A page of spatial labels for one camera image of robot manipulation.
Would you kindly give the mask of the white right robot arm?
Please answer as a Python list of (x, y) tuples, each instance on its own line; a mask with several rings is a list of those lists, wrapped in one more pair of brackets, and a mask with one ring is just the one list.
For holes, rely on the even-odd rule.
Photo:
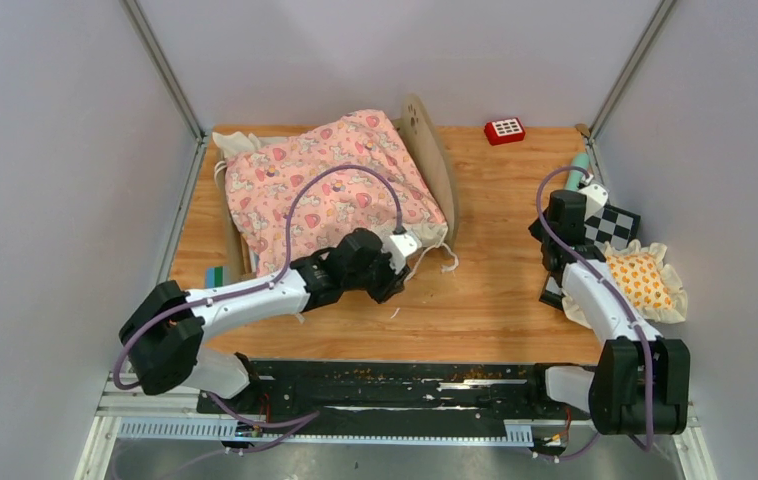
[(602, 345), (596, 366), (542, 366), (526, 390), (539, 417), (565, 404), (589, 414), (602, 435), (676, 435), (687, 425), (690, 352), (664, 338), (628, 302), (603, 252), (585, 237), (585, 195), (555, 190), (530, 227), (542, 263)]

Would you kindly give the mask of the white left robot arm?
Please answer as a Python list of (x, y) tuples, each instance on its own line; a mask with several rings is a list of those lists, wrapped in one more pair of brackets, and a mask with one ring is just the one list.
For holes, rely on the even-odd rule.
[(210, 289), (181, 289), (174, 280), (157, 284), (121, 327), (122, 362), (150, 396), (179, 386), (208, 391), (238, 413), (253, 411), (261, 386), (247, 360), (205, 347), (205, 342), (241, 326), (337, 303), (363, 291), (384, 303), (404, 289), (408, 260), (421, 247), (417, 236), (398, 230), (381, 238), (358, 228), (335, 247), (291, 261), (277, 274)]

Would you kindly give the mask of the orange duck print pillow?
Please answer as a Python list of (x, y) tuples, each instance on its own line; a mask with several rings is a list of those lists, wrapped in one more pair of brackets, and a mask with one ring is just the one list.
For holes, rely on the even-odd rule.
[(567, 319), (589, 329), (605, 322), (627, 326), (635, 320), (664, 324), (686, 320), (687, 293), (673, 266), (664, 263), (666, 245), (644, 247), (633, 240), (623, 250), (606, 243), (601, 251), (604, 262), (571, 253), (576, 261), (562, 271)]

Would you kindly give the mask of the pink unicorn drawstring bag blanket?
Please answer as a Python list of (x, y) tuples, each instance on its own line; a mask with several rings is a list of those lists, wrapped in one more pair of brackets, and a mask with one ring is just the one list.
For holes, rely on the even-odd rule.
[(451, 202), (383, 111), (288, 137), (214, 140), (215, 181), (256, 266), (249, 281), (192, 293), (208, 332), (300, 315), (349, 291), (384, 303), (426, 252), (451, 246)]

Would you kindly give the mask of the wooden striped pet bed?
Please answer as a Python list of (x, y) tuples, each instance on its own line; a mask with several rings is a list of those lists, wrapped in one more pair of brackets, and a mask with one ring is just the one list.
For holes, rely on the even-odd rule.
[(287, 247), (301, 257), (355, 227), (390, 233), (395, 204), (361, 166), (394, 186), (404, 227), (424, 252), (455, 254), (460, 204), (452, 160), (414, 94), (398, 119), (367, 109), (300, 134), (216, 133), (213, 140), (233, 281), (278, 270)]

